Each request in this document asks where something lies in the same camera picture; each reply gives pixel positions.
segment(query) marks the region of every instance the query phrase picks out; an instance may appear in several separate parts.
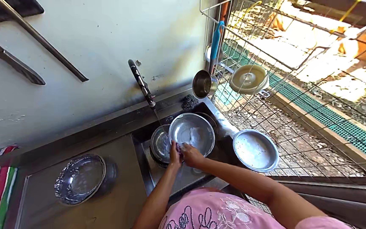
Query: white embroidery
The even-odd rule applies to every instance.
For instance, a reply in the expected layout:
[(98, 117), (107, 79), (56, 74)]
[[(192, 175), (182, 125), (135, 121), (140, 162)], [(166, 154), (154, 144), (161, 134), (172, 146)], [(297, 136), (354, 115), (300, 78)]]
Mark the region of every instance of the white embroidery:
[[(246, 202), (230, 197), (221, 198), (221, 201), (224, 202), (225, 205), (217, 212), (218, 229), (234, 229), (237, 225), (243, 225), (249, 229), (247, 225), (252, 223), (252, 215), (262, 215), (258, 209), (249, 207)], [(227, 219), (227, 216), (223, 211), (230, 212), (230, 220)]]

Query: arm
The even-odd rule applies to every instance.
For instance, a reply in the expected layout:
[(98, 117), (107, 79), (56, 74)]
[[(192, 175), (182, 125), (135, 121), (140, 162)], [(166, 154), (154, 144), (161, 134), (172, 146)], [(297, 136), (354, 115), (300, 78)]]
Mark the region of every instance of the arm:
[(144, 207), (138, 218), (135, 220), (133, 229), (139, 228), (158, 228), (166, 213), (170, 192), (175, 183), (176, 174), (181, 166), (179, 154), (176, 151), (176, 143), (172, 141), (170, 147), (170, 163), (166, 172), (160, 178), (156, 187), (145, 201)]
[(188, 166), (213, 174), (266, 204), (275, 219), (287, 229), (295, 228), (298, 222), (308, 217), (327, 216), (294, 191), (267, 176), (204, 158), (190, 145), (185, 145), (183, 154)]

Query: kitchen knife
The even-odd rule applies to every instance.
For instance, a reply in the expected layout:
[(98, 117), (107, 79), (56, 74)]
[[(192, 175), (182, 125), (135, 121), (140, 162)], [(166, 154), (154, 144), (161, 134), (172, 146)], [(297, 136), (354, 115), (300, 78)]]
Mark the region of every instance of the kitchen knife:
[(24, 75), (30, 82), (38, 85), (45, 85), (45, 81), (40, 77), (34, 70), (29, 68), (26, 64), (20, 61), (18, 58), (10, 54), (8, 51), (4, 50), (0, 46), (0, 59), (7, 62), (15, 70)]

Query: white wall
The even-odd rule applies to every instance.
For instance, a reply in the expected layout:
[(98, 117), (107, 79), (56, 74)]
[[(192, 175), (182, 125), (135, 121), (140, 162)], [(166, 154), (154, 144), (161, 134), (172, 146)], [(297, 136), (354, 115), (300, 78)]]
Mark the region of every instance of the white wall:
[(0, 45), (46, 82), (31, 84), (0, 60), (0, 148), (142, 102), (128, 59), (142, 62), (155, 95), (190, 83), (204, 67), (199, 0), (38, 2), (45, 13), (26, 20), (90, 80), (80, 82), (17, 23), (0, 23)]

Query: faucet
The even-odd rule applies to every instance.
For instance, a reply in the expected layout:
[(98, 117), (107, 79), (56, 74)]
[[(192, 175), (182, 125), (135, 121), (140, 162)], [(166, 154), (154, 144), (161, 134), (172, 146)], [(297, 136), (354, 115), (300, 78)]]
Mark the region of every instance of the faucet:
[(135, 77), (136, 82), (138, 83), (139, 87), (141, 88), (142, 93), (145, 96), (146, 101), (149, 104), (149, 107), (154, 110), (156, 103), (152, 99), (152, 95), (150, 94), (148, 84), (142, 79), (141, 74), (138, 71), (138, 67), (136, 67), (135, 62), (133, 60), (128, 60), (129, 67), (132, 71), (132, 74)]

